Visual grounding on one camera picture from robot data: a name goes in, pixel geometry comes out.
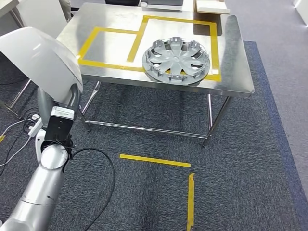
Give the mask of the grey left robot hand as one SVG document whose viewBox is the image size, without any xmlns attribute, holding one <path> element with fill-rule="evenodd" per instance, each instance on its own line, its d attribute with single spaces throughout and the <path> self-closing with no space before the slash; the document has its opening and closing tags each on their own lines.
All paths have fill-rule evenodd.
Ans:
<svg viewBox="0 0 308 231">
<path fill-rule="evenodd" d="M 38 88 L 38 106 L 43 127 L 48 127 L 51 116 L 75 120 L 79 110 L 82 91 L 73 84 L 68 92 L 67 103 L 57 103 L 43 89 Z"/>
</svg>

